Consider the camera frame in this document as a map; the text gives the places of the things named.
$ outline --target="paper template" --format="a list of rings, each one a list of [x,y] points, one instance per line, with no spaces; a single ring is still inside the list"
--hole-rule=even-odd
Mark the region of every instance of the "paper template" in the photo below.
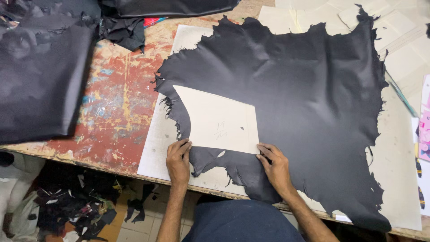
[[[254,106],[188,87],[173,87],[190,116],[193,146],[260,153]]]

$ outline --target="beige paper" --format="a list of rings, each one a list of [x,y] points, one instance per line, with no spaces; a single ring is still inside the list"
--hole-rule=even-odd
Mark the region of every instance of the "beige paper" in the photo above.
[[[201,36],[212,35],[211,28],[179,25],[173,41],[172,51],[177,53],[181,48],[194,49],[200,41]],[[148,136],[146,137],[141,160],[138,168],[138,175],[153,177],[162,180],[170,180],[169,172],[166,167],[167,147],[176,141],[175,124],[170,118],[166,118],[166,108],[163,104],[159,105],[166,96],[159,94],[149,126]],[[198,177],[190,176],[190,185],[213,189],[222,192],[247,196],[243,186],[234,185],[227,176],[227,171],[223,167],[215,167]]]
[[[188,87],[173,88],[190,116],[193,146],[260,153],[254,106]]]

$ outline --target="right hand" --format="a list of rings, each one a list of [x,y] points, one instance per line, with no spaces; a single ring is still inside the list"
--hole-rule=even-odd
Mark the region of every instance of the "right hand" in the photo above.
[[[282,195],[291,195],[296,192],[290,180],[290,172],[288,170],[288,159],[282,151],[274,146],[265,143],[257,144],[257,148],[262,155],[257,154],[257,158],[261,161],[269,178],[270,183],[275,190]]]

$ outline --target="white tile floor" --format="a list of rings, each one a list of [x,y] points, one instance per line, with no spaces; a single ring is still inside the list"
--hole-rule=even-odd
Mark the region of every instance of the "white tile floor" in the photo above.
[[[146,183],[141,180],[135,180],[130,185],[134,191],[142,191],[143,184]],[[144,202],[145,220],[141,222],[132,223],[131,221],[137,216],[138,212],[134,212],[132,218],[128,222],[123,222],[117,242],[155,242],[157,239],[158,230],[160,229],[161,221],[166,212],[167,201],[169,199],[170,187],[160,185]],[[181,219],[181,240],[188,234],[191,226],[194,223],[194,209],[196,203],[202,194],[198,192],[188,191],[184,206],[182,208]],[[283,213],[288,220],[297,228],[297,221],[294,216],[288,213]]]

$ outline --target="paint-stained table surface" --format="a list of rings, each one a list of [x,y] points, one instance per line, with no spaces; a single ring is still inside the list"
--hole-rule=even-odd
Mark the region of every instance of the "paint-stained table surface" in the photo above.
[[[130,52],[107,40],[97,43],[74,137],[0,146],[13,152],[76,164],[126,177],[169,184],[137,175],[158,93],[155,73],[170,54],[179,24],[211,28],[223,14],[235,23],[258,18],[261,6],[274,0],[243,0],[230,12],[196,18],[167,19],[145,31],[145,54]],[[247,197],[189,186],[189,189],[234,199]],[[284,204],[278,208],[287,210]],[[321,218],[328,214],[316,212]],[[430,218],[422,217],[423,231],[393,229],[392,233],[430,241]]]

